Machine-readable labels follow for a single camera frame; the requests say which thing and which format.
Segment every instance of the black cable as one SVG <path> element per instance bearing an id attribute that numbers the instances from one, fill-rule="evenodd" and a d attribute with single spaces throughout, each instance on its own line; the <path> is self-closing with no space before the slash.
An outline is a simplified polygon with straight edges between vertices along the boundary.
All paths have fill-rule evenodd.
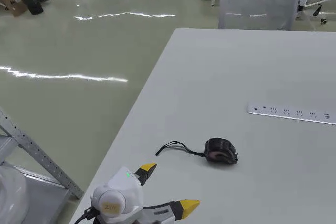
<path id="1" fill-rule="evenodd" d="M 174 145 L 174 144 L 181 144 L 185 150 L 190 153 L 190 154 L 193 154 L 193 155 L 197 155 L 197 156 L 201 156 L 201 157 L 204 157 L 204 153 L 203 152 L 194 152 L 192 151 L 191 149 L 189 149 L 185 144 L 181 143 L 181 142 L 178 142 L 178 141 L 171 141 L 165 145 L 163 145 L 156 153 L 155 155 L 158 156 L 165 148 L 171 146 L 171 145 Z"/>
<path id="2" fill-rule="evenodd" d="M 94 208 L 94 207 L 89 207 L 88 209 L 86 209 L 84 211 L 84 214 L 74 223 L 74 224 L 78 224 L 80 223 L 82 220 L 91 220 L 93 219 L 94 217 L 100 215 L 100 212 Z"/>
<path id="3" fill-rule="evenodd" d="M 100 224 L 100 221 L 98 220 L 98 218 L 94 219 L 93 224 Z"/>
<path id="4" fill-rule="evenodd" d="M 81 216 L 81 217 L 75 222 L 75 224 L 80 223 L 82 220 L 85 220 L 85 217 Z"/>

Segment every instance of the white table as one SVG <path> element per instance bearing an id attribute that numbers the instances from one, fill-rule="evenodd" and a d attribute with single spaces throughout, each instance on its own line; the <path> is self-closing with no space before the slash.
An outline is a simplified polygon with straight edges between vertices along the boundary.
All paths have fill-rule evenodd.
<path id="1" fill-rule="evenodd" d="M 334 109 L 335 33 L 177 29 L 108 150 L 71 223 L 122 165 L 156 162 L 146 205 L 199 199 L 180 223 L 334 223 L 336 126 L 246 113 L 249 101 Z M 229 139 L 226 167 L 182 151 Z"/>

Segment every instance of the black bin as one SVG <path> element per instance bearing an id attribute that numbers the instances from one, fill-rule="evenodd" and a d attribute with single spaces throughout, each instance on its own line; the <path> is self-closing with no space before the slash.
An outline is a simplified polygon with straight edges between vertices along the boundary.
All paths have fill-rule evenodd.
<path id="1" fill-rule="evenodd" d="M 23 0 L 31 14 L 37 15 L 43 12 L 40 0 Z"/>

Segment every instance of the power strip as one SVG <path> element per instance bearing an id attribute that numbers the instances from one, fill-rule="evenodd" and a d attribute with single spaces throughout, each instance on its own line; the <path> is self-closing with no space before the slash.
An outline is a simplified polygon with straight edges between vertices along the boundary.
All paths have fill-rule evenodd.
<path id="1" fill-rule="evenodd" d="M 249 103 L 247 106 L 247 113 L 336 125 L 336 116 L 333 113 L 326 111 L 304 110 L 302 108 L 289 106 Z"/>

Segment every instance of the shiny floor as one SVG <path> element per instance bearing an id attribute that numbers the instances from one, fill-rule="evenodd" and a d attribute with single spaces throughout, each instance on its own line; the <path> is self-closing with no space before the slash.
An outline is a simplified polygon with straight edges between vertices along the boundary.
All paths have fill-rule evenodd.
<path id="1" fill-rule="evenodd" d="M 335 3 L 324 10 L 335 13 Z M 85 190 L 174 29 L 216 28 L 218 7 L 210 0 L 43 7 L 17 18 L 0 10 L 0 106 Z M 316 26 L 336 31 L 332 20 Z M 295 29 L 310 27 L 297 21 Z M 20 150 L 9 161 L 41 171 Z M 75 207 L 69 203 L 58 223 L 68 223 Z"/>

